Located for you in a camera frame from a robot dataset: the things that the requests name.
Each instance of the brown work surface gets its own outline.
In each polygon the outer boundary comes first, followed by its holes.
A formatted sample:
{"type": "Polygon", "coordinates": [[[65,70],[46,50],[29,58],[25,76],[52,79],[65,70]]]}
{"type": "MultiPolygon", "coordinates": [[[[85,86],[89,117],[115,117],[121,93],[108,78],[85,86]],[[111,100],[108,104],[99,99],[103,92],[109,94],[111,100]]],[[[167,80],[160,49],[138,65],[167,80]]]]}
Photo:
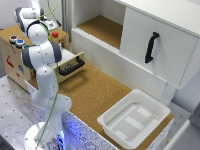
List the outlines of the brown work surface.
{"type": "MultiPolygon", "coordinates": [[[[35,79],[29,83],[37,88],[35,79]]],[[[131,89],[88,63],[81,72],[63,81],[59,87],[60,94],[67,95],[72,99],[70,111],[120,150],[123,148],[104,133],[97,118],[129,92],[131,89]]],[[[173,115],[169,115],[137,150],[145,150],[172,119],[173,115]]]]}
{"type": "Polygon", "coordinates": [[[78,28],[120,49],[123,26],[103,16],[89,20],[78,28]]]}
{"type": "MultiPolygon", "coordinates": [[[[53,41],[57,41],[58,39],[63,38],[64,36],[68,36],[68,34],[66,32],[62,31],[59,28],[57,28],[55,31],[58,32],[58,37],[57,38],[53,38],[53,41]]],[[[7,41],[8,43],[9,43],[9,38],[12,35],[18,36],[18,38],[19,39],[23,39],[27,45],[33,46],[31,41],[29,40],[29,38],[25,38],[23,36],[22,31],[19,28],[18,24],[0,31],[0,37],[2,39],[4,39],[5,41],[7,41]]]]}

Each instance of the red button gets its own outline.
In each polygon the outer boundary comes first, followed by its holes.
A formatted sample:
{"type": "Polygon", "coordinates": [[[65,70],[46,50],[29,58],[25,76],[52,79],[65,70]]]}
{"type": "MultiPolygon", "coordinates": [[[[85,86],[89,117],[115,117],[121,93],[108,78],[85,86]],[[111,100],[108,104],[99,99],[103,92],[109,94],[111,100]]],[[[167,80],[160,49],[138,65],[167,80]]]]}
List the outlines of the red button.
{"type": "Polygon", "coordinates": [[[57,37],[58,37],[58,32],[56,32],[56,31],[52,32],[52,36],[53,36],[54,38],[57,38],[57,37]]]}

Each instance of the drawer handle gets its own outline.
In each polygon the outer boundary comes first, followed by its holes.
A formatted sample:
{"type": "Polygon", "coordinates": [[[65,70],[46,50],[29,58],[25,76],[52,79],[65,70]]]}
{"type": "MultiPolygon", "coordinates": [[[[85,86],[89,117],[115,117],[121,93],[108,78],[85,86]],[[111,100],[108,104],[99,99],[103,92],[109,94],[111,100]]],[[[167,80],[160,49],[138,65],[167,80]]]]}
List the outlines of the drawer handle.
{"type": "Polygon", "coordinates": [[[74,72],[75,70],[85,65],[85,62],[82,59],[80,59],[79,56],[76,57],[76,61],[78,62],[78,64],[76,66],[73,66],[72,68],[61,70],[59,67],[59,74],[62,76],[67,76],[68,74],[74,72]]]}
{"type": "Polygon", "coordinates": [[[160,35],[156,32],[153,32],[153,36],[151,37],[150,41],[149,41],[149,45],[147,48],[147,53],[146,53],[146,57],[145,57],[145,63],[148,64],[149,62],[151,62],[153,60],[153,57],[151,56],[152,50],[153,50],[153,45],[154,45],[154,40],[156,38],[158,38],[160,35]]]}

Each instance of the cable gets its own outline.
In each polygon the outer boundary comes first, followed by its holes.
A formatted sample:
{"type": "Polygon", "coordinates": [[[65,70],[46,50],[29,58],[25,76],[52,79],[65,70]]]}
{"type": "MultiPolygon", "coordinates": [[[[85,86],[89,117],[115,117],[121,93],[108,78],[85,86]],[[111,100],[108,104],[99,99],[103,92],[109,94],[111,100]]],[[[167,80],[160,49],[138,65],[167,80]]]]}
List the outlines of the cable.
{"type": "MultiPolygon", "coordinates": [[[[48,2],[49,11],[51,12],[49,0],[47,0],[47,2],[48,2]]],[[[53,12],[52,12],[51,14],[52,14],[52,16],[54,17],[54,19],[56,20],[56,22],[58,23],[59,27],[62,26],[61,23],[58,21],[58,19],[57,19],[57,18],[55,17],[55,15],[53,14],[53,12]]]]}
{"type": "MultiPolygon", "coordinates": [[[[45,30],[46,30],[46,31],[48,32],[48,34],[50,35],[51,40],[53,41],[53,38],[52,38],[51,34],[49,33],[49,30],[48,30],[43,24],[40,24],[40,25],[43,26],[43,27],[45,28],[45,30]]],[[[56,63],[56,65],[57,65],[57,84],[58,84],[58,90],[59,90],[59,69],[58,69],[58,63],[56,63]]],[[[53,102],[53,106],[52,106],[50,115],[49,115],[49,117],[48,117],[48,119],[47,119],[47,122],[46,122],[46,124],[45,124],[44,130],[42,131],[42,135],[41,135],[41,137],[40,137],[40,139],[39,139],[39,141],[38,141],[36,150],[37,150],[37,148],[38,148],[38,146],[39,146],[39,144],[40,144],[40,142],[41,142],[41,140],[42,140],[42,137],[43,137],[43,135],[44,135],[44,132],[45,132],[45,130],[46,130],[46,127],[47,127],[47,125],[48,125],[48,123],[49,123],[49,120],[50,120],[50,118],[51,118],[51,115],[52,115],[52,113],[53,113],[53,109],[54,109],[55,104],[56,104],[56,101],[57,101],[57,96],[58,96],[58,92],[56,93],[55,100],[54,100],[54,102],[53,102]]]]}
{"type": "Polygon", "coordinates": [[[48,16],[49,14],[52,14],[52,13],[56,10],[57,6],[58,6],[58,0],[57,0],[57,3],[56,3],[56,7],[55,7],[52,11],[50,11],[48,14],[45,14],[45,15],[42,15],[42,16],[37,17],[37,20],[38,20],[39,18],[41,18],[41,17],[48,16]]]}

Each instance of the white plastic tub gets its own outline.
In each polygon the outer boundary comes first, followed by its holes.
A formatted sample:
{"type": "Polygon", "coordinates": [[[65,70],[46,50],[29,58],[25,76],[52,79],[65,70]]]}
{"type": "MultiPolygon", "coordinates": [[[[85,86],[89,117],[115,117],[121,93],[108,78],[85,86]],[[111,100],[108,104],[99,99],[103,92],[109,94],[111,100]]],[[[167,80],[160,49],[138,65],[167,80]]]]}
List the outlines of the white plastic tub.
{"type": "Polygon", "coordinates": [[[136,149],[169,113],[166,106],[140,90],[133,90],[97,120],[122,147],[136,149]]]}

